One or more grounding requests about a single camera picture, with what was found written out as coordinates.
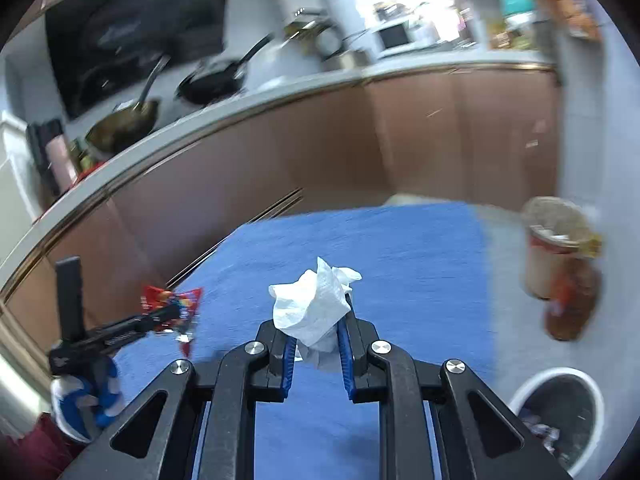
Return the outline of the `dark red sleeve forearm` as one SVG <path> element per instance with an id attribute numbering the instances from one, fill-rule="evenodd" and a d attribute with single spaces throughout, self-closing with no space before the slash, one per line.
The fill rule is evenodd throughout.
<path id="1" fill-rule="evenodd" d="M 23 437 L 1 435 L 1 478 L 58 479 L 89 444 L 66 434 L 43 413 Z"/>

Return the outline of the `blue white gloved hand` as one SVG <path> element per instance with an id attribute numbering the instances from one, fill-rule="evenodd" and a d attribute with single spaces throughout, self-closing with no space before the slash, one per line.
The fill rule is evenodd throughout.
<path id="1" fill-rule="evenodd" d="M 124 409 L 117 366 L 104 356 L 89 377 L 63 375 L 51 382 L 52 414 L 66 437 L 88 444 Z"/>

